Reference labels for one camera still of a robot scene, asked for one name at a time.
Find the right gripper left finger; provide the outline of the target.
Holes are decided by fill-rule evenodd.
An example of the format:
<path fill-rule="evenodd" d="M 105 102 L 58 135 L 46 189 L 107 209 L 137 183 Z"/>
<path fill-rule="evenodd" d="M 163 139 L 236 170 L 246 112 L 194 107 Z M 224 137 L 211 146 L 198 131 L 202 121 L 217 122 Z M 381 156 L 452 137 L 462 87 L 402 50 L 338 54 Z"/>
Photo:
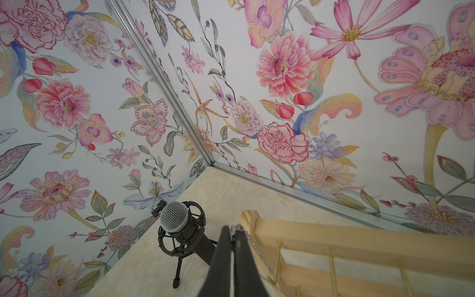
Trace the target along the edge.
<path fill-rule="evenodd" d="M 229 226 L 221 229 L 216 250 L 198 297 L 229 297 L 231 290 L 231 252 L 233 238 Z"/>

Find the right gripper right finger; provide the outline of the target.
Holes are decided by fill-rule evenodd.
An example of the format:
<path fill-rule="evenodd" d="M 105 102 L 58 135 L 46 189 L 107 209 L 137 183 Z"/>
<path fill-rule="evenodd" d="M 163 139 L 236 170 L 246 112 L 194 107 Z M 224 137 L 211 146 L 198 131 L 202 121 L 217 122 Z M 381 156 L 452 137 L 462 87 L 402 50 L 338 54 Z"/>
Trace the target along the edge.
<path fill-rule="evenodd" d="M 243 228 L 233 229 L 236 297 L 268 297 Z"/>

